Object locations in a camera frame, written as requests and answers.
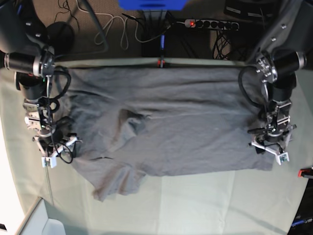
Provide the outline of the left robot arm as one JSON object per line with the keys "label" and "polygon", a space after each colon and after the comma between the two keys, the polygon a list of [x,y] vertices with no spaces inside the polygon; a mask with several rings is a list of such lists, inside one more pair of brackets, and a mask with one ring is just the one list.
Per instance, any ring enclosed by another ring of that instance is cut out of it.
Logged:
{"label": "left robot arm", "polygon": [[[313,48],[313,2],[281,0],[265,33],[239,73],[238,85],[244,98],[259,110],[259,126],[248,131],[250,145],[258,154],[286,158],[286,148],[296,125],[291,124],[291,95],[296,87],[296,71],[305,67]],[[260,77],[262,101],[253,101],[244,88],[243,77],[254,71]]]}

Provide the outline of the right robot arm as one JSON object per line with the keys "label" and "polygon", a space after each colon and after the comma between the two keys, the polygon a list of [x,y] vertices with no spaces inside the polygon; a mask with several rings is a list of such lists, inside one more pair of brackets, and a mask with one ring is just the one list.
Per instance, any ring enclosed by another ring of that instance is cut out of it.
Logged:
{"label": "right robot arm", "polygon": [[35,132],[44,165],[55,158],[70,164],[76,157],[77,135],[69,131],[68,116],[54,120],[61,99],[69,89],[71,76],[55,68],[55,53],[48,43],[46,26],[31,0],[0,2],[0,59],[14,72],[14,83],[24,96],[25,124]]}

